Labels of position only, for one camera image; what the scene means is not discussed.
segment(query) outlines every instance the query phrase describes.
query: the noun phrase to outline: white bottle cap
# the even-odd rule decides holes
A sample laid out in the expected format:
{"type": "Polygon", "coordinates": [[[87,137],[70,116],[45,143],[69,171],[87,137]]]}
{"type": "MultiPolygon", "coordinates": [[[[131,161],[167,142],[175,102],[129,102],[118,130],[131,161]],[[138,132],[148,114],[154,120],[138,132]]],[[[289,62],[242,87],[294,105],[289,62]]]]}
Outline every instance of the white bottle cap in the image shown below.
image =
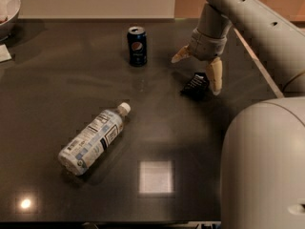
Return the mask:
{"type": "Polygon", "coordinates": [[[131,111],[131,106],[128,103],[121,103],[118,108],[122,110],[123,115],[127,115],[131,111]]]}

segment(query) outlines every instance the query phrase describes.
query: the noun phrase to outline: bottle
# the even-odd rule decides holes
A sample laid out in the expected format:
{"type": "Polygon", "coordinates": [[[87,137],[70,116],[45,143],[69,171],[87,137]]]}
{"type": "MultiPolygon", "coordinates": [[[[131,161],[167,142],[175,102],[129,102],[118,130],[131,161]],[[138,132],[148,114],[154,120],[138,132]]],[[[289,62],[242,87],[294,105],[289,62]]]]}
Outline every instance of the bottle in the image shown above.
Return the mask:
{"type": "Polygon", "coordinates": [[[124,118],[130,110],[124,102],[114,110],[104,110],[60,151],[60,163],[76,176],[83,175],[123,131],[124,118]]]}

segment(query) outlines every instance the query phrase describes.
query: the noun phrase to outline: can logo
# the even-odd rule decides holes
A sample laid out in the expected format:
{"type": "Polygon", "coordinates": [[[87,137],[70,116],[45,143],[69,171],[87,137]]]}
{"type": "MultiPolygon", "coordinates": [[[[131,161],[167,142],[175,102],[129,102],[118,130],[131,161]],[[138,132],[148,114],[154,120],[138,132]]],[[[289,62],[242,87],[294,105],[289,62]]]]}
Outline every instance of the can logo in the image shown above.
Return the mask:
{"type": "Polygon", "coordinates": [[[132,50],[134,52],[142,52],[143,51],[143,44],[140,42],[133,42],[132,43],[132,50]]]}

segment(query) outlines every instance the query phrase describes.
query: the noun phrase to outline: bowl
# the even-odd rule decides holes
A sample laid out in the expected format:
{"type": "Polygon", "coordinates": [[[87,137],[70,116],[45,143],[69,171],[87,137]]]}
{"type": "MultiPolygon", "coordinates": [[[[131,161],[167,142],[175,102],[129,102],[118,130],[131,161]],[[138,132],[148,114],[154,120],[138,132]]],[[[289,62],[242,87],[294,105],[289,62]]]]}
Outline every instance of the bowl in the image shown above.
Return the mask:
{"type": "Polygon", "coordinates": [[[7,0],[7,2],[8,20],[0,24],[0,41],[9,37],[20,11],[20,0],[7,0]]]}

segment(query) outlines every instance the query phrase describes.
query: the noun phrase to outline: pepsi can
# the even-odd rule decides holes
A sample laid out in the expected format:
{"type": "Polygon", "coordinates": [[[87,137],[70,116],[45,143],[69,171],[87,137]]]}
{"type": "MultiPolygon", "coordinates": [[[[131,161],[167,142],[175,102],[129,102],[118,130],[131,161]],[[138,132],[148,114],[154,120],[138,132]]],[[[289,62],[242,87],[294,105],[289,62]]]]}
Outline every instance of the pepsi can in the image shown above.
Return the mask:
{"type": "Polygon", "coordinates": [[[146,32],[143,27],[130,27],[127,34],[130,64],[143,66],[147,62],[146,32]]]}

